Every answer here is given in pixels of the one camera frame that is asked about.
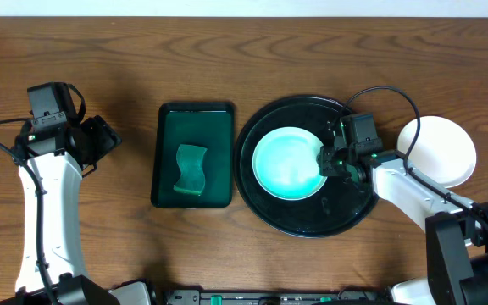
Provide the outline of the rectangular dark green tray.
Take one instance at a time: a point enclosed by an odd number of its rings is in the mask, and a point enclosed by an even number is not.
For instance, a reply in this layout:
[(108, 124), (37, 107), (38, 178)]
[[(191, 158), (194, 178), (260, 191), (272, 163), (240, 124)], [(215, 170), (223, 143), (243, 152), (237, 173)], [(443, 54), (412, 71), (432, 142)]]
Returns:
[[(151, 203), (156, 208), (225, 208), (232, 198), (234, 106), (230, 102), (163, 104), (158, 129)], [(180, 144), (207, 148), (203, 160), (206, 185), (201, 196), (173, 189), (180, 177)]]

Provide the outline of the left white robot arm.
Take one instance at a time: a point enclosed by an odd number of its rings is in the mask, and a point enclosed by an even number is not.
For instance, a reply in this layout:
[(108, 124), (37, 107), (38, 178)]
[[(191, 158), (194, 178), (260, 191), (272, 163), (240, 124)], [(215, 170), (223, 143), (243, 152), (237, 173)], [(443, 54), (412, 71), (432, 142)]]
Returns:
[(24, 124), (11, 149), (25, 197), (25, 238), (9, 304), (118, 303), (86, 271), (78, 201), (84, 168), (95, 169), (120, 143), (100, 116), (77, 126), (41, 118)]

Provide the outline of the green sponge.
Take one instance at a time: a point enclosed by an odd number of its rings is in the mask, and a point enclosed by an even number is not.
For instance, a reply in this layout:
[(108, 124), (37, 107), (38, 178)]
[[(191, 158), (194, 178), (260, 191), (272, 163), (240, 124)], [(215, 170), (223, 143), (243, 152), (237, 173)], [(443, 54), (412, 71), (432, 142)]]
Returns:
[(176, 152), (180, 177), (173, 186), (175, 191), (193, 196), (202, 195), (206, 185), (203, 160), (207, 150), (205, 147), (180, 144)]

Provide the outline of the round black tray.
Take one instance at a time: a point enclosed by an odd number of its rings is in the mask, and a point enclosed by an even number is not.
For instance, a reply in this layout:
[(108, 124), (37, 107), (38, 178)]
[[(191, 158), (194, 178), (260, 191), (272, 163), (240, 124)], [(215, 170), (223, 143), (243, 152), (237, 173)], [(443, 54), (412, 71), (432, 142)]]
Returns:
[(367, 184), (326, 177), (311, 197), (286, 201), (268, 194), (252, 171), (252, 154), (260, 139), (281, 127), (308, 130), (323, 143), (334, 141), (327, 124), (341, 109), (334, 99), (297, 95), (274, 101), (255, 113), (238, 136), (233, 157), (237, 188), (247, 206), (265, 223), (291, 236), (318, 238), (351, 229), (378, 201)]

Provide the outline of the light green plate top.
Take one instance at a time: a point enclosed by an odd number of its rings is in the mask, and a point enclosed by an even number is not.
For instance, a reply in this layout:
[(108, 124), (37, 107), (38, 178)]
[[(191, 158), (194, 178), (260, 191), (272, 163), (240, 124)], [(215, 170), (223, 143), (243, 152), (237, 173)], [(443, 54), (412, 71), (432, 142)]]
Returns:
[(270, 195), (299, 201), (318, 192), (327, 181), (319, 173), (322, 141), (308, 130), (281, 127), (263, 136), (252, 154), (252, 171)]

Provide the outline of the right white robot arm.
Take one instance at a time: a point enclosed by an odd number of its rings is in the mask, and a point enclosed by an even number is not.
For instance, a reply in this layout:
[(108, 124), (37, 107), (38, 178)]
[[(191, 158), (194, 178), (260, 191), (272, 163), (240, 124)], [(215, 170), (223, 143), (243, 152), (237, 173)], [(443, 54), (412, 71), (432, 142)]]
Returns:
[(488, 202), (447, 190), (398, 151), (358, 156), (350, 147), (321, 147), (318, 163), (323, 176), (370, 186), (424, 231), (427, 275), (394, 285), (394, 302), (488, 304)]

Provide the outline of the white plate with green stain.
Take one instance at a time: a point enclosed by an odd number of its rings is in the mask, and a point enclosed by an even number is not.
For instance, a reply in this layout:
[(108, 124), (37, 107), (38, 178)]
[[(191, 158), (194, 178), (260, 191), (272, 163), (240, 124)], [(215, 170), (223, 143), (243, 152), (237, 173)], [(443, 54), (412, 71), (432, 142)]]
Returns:
[(424, 116), (408, 162), (441, 186), (452, 188), (473, 174), (477, 153), (460, 125), (443, 117)]

